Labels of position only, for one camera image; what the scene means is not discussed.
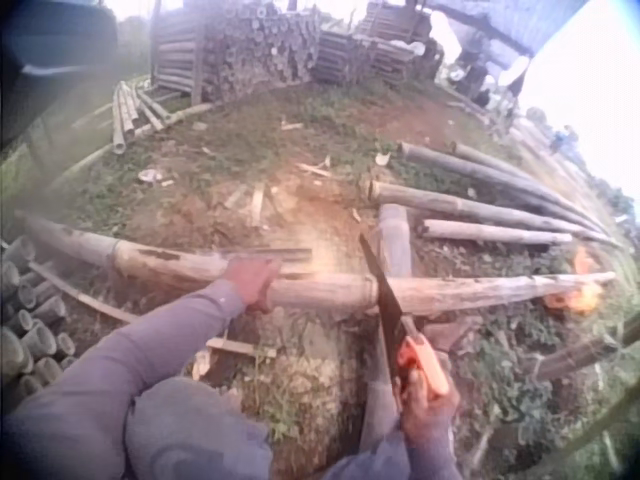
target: dirt ground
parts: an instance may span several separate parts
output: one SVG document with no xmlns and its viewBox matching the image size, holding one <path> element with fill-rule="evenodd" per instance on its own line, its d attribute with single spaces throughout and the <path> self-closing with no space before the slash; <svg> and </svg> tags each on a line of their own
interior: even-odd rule
<svg viewBox="0 0 640 480">
<path fill-rule="evenodd" d="M 517 150 L 496 143 L 475 116 L 448 105 L 454 100 L 435 86 L 395 91 L 379 84 L 352 89 L 308 85 L 247 98 L 131 145 L 120 158 L 105 159 L 65 188 L 59 198 L 65 210 L 58 219 L 142 244 L 201 253 L 306 247 L 313 249 L 313 260 L 301 270 L 364 273 L 357 234 L 374 229 L 376 208 L 363 198 L 363 176 L 500 200 L 482 185 L 404 165 L 393 155 L 388 168 L 375 167 L 376 153 L 394 151 L 398 141 L 444 150 L 455 140 L 516 165 L 523 162 Z M 171 108 L 180 106 L 176 102 Z M 283 130 L 282 122 L 303 127 Z M 330 177 L 296 166 L 327 159 L 329 167 L 319 168 Z M 172 183 L 142 184 L 137 175 L 145 168 L 157 169 Z M 264 185 L 266 194 L 259 226 L 251 226 L 256 185 Z M 242 186 L 237 203 L 226 208 L 225 201 Z M 568 273 L 575 249 L 412 241 L 414 274 L 442 278 Z M 104 273 L 76 277 L 88 293 L 136 313 L 176 296 L 139 286 L 118 300 Z M 118 326 L 78 306 L 71 310 L 65 329 L 81 351 Z M 495 478 L 518 463 L 535 461 L 560 435 L 562 426 L 540 412 L 558 402 L 562 411 L 580 407 L 575 385 L 523 381 L 516 354 L 550 353 L 574 333 L 566 326 L 570 315 L 550 312 L 540 301 L 449 312 L 436 321 L 470 314 L 481 316 L 482 327 L 452 357 L 465 399 L 456 424 L 458 458 L 465 461 L 497 418 L 522 416 L 529 427 L 526 448 L 512 445 L 487 454 L 483 476 Z M 375 318 L 348 312 L 276 308 L 268 315 L 245 315 L 228 332 L 232 339 L 277 348 L 275 360 L 214 352 L 204 381 L 237 389 L 243 410 L 269 425 L 273 478 L 306 478 L 356 451 L 366 347 L 375 326 Z M 526 396 L 531 406 L 523 413 L 512 404 Z"/>
</svg>

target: flame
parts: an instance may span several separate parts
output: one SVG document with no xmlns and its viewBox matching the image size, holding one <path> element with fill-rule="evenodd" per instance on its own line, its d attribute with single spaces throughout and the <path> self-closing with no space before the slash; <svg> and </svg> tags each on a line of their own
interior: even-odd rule
<svg viewBox="0 0 640 480">
<path fill-rule="evenodd" d="M 591 272 L 594 265 L 595 261 L 593 258 L 587 253 L 586 248 L 580 245 L 573 260 L 573 268 L 576 273 L 586 275 Z M 544 297 L 544 303 L 549 308 L 568 308 L 572 312 L 586 315 L 596 309 L 602 292 L 602 287 L 597 283 L 588 283 L 580 288 L 580 290 L 547 295 Z"/>
</svg>

